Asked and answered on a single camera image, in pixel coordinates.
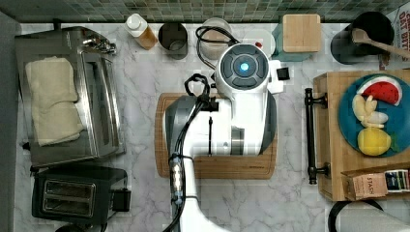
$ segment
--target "wooden serving tray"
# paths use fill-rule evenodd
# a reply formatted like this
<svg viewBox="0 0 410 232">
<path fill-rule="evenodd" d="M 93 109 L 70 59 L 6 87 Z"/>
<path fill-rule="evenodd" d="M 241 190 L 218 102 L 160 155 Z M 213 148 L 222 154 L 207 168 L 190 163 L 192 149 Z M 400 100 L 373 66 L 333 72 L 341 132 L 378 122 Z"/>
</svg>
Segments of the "wooden serving tray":
<svg viewBox="0 0 410 232">
<path fill-rule="evenodd" d="M 160 176 L 169 177 L 168 151 L 162 135 L 164 111 L 184 94 L 160 95 L 155 119 L 155 157 Z M 194 160 L 195 177 L 208 179 L 270 179 L 275 170 L 278 137 L 257 157 L 198 157 Z"/>
<path fill-rule="evenodd" d="M 387 73 L 410 83 L 410 71 L 408 70 L 327 72 L 313 80 L 315 98 L 328 93 L 328 108 L 314 107 L 314 123 L 317 166 L 322 167 L 325 162 L 331 164 L 331 179 L 318 175 L 319 190 L 333 201 L 347 199 L 343 190 L 343 185 L 346 185 L 346 183 L 343 183 L 342 172 L 346 174 L 355 172 L 375 173 L 398 168 L 410 168 L 409 148 L 389 158 L 373 158 L 356 151 L 341 134 L 337 117 L 341 97 L 354 81 L 372 73 Z"/>
</svg>

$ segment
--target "watermelon slice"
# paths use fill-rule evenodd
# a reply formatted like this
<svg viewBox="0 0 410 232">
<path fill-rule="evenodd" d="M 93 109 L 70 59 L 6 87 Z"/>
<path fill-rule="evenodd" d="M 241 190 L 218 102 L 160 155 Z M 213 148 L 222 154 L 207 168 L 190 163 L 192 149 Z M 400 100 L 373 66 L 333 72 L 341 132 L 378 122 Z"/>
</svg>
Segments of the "watermelon slice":
<svg viewBox="0 0 410 232">
<path fill-rule="evenodd" d="M 370 96 L 374 99 L 399 105 L 403 92 L 400 83 L 386 75 L 377 75 L 366 80 L 357 92 L 358 95 Z"/>
</svg>

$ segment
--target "chrome toaster oven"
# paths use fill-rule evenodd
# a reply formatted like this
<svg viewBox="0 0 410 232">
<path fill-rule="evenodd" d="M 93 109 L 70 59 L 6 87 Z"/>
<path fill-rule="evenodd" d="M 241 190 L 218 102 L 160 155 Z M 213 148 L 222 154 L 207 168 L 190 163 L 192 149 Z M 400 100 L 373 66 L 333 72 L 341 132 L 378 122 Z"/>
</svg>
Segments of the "chrome toaster oven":
<svg viewBox="0 0 410 232">
<path fill-rule="evenodd" d="M 125 153 L 112 55 L 115 44 L 84 27 L 70 27 L 15 37 L 20 91 L 33 167 L 92 160 Z M 26 73 L 30 62 L 65 58 L 73 67 L 78 95 L 74 103 L 83 130 L 78 139 L 41 146 L 32 117 L 32 94 Z"/>
</svg>

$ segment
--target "blue plate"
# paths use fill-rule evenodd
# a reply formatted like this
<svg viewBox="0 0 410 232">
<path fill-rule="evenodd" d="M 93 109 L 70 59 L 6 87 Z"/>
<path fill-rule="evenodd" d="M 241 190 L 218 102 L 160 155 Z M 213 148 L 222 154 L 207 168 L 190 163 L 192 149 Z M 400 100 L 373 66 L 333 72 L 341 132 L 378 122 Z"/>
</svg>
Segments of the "blue plate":
<svg viewBox="0 0 410 232">
<path fill-rule="evenodd" d="M 401 79 L 380 73 L 366 75 L 356 80 L 356 82 L 354 82 L 347 89 L 340 100 L 340 105 L 338 107 L 338 124 L 340 126 L 341 133 L 347 142 L 357 151 L 361 152 L 359 150 L 357 138 L 359 132 L 365 127 L 362 126 L 361 122 L 353 113 L 352 101 L 362 83 L 367 79 L 378 75 L 385 75 L 394 78 L 398 81 L 398 83 L 400 83 L 403 91 L 402 99 L 398 106 L 394 106 L 383 101 L 377 101 L 376 111 L 386 113 L 389 116 L 389 120 L 384 124 L 385 128 L 382 130 L 390 135 L 392 140 L 395 140 L 397 149 L 397 151 L 393 151 L 391 148 L 379 157 L 391 157 L 404 151 L 410 145 L 410 87 Z"/>
</svg>

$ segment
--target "wooden spoon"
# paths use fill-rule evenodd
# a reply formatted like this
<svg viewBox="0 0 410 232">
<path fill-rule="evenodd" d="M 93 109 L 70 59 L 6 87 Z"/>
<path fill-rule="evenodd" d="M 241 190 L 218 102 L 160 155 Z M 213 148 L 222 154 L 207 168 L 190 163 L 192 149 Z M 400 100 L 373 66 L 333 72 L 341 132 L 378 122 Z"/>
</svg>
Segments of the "wooden spoon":
<svg viewBox="0 0 410 232">
<path fill-rule="evenodd" d="M 407 50 L 400 49 L 395 46 L 387 45 L 385 43 L 379 43 L 371 38 L 368 37 L 367 32 L 365 30 L 354 28 L 352 32 L 353 42 L 358 44 L 370 44 L 373 46 L 377 46 L 383 50 L 387 50 L 391 53 L 400 55 L 402 57 L 406 57 L 410 59 L 410 52 Z"/>
</svg>

